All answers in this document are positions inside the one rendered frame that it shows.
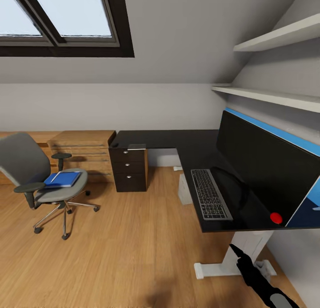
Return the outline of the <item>swivel chair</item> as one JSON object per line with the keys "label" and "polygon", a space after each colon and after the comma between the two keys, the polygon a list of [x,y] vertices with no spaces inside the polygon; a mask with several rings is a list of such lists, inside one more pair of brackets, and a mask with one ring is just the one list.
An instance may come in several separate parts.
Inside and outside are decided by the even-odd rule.
{"label": "swivel chair", "polygon": [[42,204],[57,205],[51,213],[33,226],[34,233],[38,234],[42,229],[36,228],[39,224],[51,215],[64,208],[64,235],[66,240],[69,235],[66,233],[66,213],[71,214],[70,205],[94,207],[96,205],[74,203],[72,200],[86,192],[81,190],[87,183],[88,172],[82,168],[63,170],[63,159],[72,157],[72,154],[53,154],[54,159],[59,159],[59,172],[80,172],[80,176],[71,187],[45,188],[44,181],[51,175],[51,165],[48,156],[39,147],[35,140],[25,131],[13,132],[0,138],[0,171],[10,179],[16,188],[15,193],[24,193],[29,207],[37,210]]}

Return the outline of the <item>desktop computer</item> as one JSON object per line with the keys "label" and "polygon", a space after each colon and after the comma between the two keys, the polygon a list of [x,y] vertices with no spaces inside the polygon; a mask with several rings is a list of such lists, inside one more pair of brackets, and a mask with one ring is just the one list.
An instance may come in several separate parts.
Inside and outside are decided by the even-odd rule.
{"label": "desktop computer", "polygon": [[183,205],[193,203],[184,174],[180,174],[178,196]]}

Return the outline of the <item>keyboard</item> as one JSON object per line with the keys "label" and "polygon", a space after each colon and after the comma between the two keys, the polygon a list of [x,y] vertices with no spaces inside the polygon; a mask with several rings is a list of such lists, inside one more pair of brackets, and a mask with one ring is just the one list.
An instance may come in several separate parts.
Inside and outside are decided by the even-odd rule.
{"label": "keyboard", "polygon": [[230,220],[232,215],[209,169],[191,170],[204,220]]}

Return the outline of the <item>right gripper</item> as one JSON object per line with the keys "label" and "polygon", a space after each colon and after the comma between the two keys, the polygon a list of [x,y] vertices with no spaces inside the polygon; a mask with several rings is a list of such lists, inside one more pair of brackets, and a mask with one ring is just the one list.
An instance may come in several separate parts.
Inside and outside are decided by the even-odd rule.
{"label": "right gripper", "polygon": [[248,286],[251,286],[256,292],[257,282],[266,278],[258,271],[258,269],[254,267],[251,258],[247,254],[243,253],[243,251],[237,248],[233,243],[231,243],[230,246],[235,254],[239,257],[237,265],[241,271],[241,275],[244,278],[245,283]]}

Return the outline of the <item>monitor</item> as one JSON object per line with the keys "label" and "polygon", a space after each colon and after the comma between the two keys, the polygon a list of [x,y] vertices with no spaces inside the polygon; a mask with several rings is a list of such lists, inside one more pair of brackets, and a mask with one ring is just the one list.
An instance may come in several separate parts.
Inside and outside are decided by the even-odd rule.
{"label": "monitor", "polygon": [[271,220],[287,226],[320,178],[320,156],[251,122],[223,110],[216,148],[231,164],[242,182],[271,213]]}

